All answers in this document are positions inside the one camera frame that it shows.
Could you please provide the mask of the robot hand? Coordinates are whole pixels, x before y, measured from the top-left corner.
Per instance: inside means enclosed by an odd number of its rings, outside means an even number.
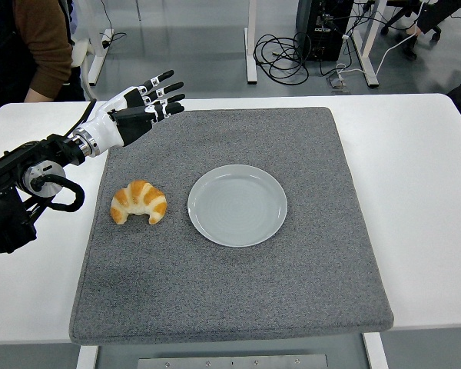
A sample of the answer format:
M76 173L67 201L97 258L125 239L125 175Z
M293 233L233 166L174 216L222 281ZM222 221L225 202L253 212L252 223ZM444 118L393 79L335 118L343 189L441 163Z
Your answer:
M102 104L94 117L74 130L83 140L86 155L95 157L112 147L126 147L148 133L158 122L181 113L184 84L162 86L172 70L126 88Z

